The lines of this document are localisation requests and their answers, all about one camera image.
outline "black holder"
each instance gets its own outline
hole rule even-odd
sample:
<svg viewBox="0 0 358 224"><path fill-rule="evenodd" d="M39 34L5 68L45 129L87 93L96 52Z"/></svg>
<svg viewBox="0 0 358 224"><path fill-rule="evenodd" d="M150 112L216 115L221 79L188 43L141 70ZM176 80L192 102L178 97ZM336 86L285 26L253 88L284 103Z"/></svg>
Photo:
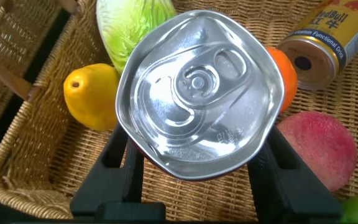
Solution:
<svg viewBox="0 0 358 224"><path fill-rule="evenodd" d="M120 168L126 147L126 159ZM261 223L336 223L342 216L340 203L276 127L261 151L248 163L248 170ZM28 224L165 223L163 203L140 202L143 171L143 155L118 125L71 201L70 210L75 219Z"/></svg>

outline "green cabbage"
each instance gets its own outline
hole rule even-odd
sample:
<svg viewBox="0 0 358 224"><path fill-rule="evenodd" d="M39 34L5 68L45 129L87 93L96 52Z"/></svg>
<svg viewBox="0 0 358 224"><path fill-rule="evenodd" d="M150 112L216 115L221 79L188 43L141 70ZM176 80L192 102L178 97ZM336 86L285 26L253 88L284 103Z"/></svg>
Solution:
<svg viewBox="0 0 358 224"><path fill-rule="evenodd" d="M104 47L120 75L135 46L176 15L170 0L98 0L96 8Z"/></svg>

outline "aluminum can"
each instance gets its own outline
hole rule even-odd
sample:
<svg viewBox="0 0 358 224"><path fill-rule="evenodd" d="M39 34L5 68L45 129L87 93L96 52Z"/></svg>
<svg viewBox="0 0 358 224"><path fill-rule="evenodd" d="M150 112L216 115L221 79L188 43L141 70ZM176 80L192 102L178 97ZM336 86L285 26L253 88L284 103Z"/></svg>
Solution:
<svg viewBox="0 0 358 224"><path fill-rule="evenodd" d="M358 53L358 0L322 2L277 48L292 61L300 88L326 88Z"/></svg>
<svg viewBox="0 0 358 224"><path fill-rule="evenodd" d="M278 67L250 32L218 12L190 11L134 49L116 110L152 163L178 179L206 180L258 153L283 97Z"/></svg>

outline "can bottom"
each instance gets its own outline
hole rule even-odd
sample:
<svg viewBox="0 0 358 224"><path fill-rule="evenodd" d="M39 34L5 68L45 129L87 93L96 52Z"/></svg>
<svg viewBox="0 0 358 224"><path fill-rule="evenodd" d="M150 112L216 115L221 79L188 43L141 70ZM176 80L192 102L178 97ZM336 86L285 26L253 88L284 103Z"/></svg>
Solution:
<svg viewBox="0 0 358 224"><path fill-rule="evenodd" d="M335 79L339 63L335 54L319 40L308 36L288 38L277 48L291 60L298 76L299 88L322 90Z"/></svg>

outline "orange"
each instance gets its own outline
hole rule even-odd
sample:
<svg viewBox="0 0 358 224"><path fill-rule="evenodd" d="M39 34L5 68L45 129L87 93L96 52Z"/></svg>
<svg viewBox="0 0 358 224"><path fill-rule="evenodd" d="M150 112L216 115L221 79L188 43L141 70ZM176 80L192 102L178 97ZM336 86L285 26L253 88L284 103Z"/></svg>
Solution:
<svg viewBox="0 0 358 224"><path fill-rule="evenodd" d="M290 59L281 50L273 47L266 47L267 51L273 57L280 70L281 76L284 81L285 96L284 102L280 109L280 112L285 111L295 98L296 91L298 90L298 77L296 71L292 66Z"/></svg>

